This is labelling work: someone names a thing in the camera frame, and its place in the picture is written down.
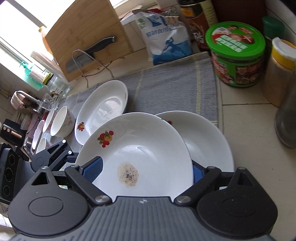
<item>cutting board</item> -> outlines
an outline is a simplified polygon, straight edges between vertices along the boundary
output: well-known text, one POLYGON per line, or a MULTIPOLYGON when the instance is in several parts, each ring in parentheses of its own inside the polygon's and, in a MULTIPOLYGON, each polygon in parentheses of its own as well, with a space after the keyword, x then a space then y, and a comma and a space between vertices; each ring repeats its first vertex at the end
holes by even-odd
MULTIPOLYGON (((84 50, 102 38, 115 36, 117 41, 94 54, 103 64, 130 54, 133 49, 109 0, 76 0, 57 20, 45 39, 68 81, 81 72, 68 73, 66 63, 76 49, 84 50)), ((85 65, 83 73, 100 67, 95 61, 85 65)))

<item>white tile countertop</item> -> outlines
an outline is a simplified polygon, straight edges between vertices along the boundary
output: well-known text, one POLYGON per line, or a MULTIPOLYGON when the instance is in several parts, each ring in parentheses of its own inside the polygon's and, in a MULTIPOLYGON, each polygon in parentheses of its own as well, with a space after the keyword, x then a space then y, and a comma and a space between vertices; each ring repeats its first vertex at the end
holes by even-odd
MULTIPOLYGON (((115 77, 152 67, 146 49, 110 65, 115 77)), ((108 71, 89 77, 89 87, 111 79, 108 71)), ((86 89, 79 79, 71 91, 86 89)), ((278 241, 296 236, 296 149, 281 144, 274 130, 277 107, 262 95, 260 83, 249 88, 230 87, 217 79, 219 128, 232 150, 235 166, 244 166, 267 191, 278 208, 271 235, 278 241)))

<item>gray dish towel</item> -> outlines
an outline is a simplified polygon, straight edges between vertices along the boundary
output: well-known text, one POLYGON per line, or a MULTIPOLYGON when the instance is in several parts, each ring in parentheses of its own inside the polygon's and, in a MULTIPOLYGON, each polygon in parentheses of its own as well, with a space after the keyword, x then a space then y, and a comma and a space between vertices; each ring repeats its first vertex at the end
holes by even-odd
MULTIPOLYGON (((146 112, 155 115, 164 111, 185 110, 202 115, 215 125, 218 124, 215 74, 207 52, 116 79, 125 83, 128 89, 126 112, 146 112)), ((59 109, 67 106, 77 118, 86 99, 101 84, 103 83, 67 97, 61 101, 59 109)), ((46 134, 45 137, 52 144, 62 140, 50 134, 46 134)), ((66 140, 74 152, 81 150, 82 145, 76 141, 74 130, 66 140)))

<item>soy sauce bottle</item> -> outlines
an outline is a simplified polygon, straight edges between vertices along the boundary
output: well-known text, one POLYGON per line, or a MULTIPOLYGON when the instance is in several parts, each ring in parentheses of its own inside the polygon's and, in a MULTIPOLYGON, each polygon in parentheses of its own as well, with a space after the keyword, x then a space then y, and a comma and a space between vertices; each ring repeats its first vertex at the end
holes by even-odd
POLYGON ((205 33, 210 26, 218 23, 211 0, 177 0, 190 24, 191 32, 201 51, 209 51, 205 33))

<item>green canister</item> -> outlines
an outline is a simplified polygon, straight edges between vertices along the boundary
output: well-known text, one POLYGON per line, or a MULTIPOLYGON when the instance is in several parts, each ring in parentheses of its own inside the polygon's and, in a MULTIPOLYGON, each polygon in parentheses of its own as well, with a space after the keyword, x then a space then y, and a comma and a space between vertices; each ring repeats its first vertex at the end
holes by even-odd
POLYGON ((257 29, 241 22, 222 22, 210 27, 205 39, 223 82, 248 87, 259 80, 265 39, 257 29))

